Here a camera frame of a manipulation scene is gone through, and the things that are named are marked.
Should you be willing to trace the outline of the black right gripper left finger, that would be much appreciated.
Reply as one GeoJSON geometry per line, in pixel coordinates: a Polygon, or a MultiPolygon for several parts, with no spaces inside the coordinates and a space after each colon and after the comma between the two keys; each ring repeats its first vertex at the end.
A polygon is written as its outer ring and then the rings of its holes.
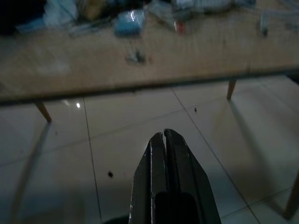
{"type": "Polygon", "coordinates": [[[167,183],[163,134],[149,140],[136,168],[131,194],[130,224],[167,223],[167,183]]]}

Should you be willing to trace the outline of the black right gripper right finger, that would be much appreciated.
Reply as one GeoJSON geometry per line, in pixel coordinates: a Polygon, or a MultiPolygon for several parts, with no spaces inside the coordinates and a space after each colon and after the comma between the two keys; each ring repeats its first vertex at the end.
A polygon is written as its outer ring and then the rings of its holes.
{"type": "Polygon", "coordinates": [[[173,224],[220,224],[209,179],[184,137],[165,129],[166,164],[173,224]]]}

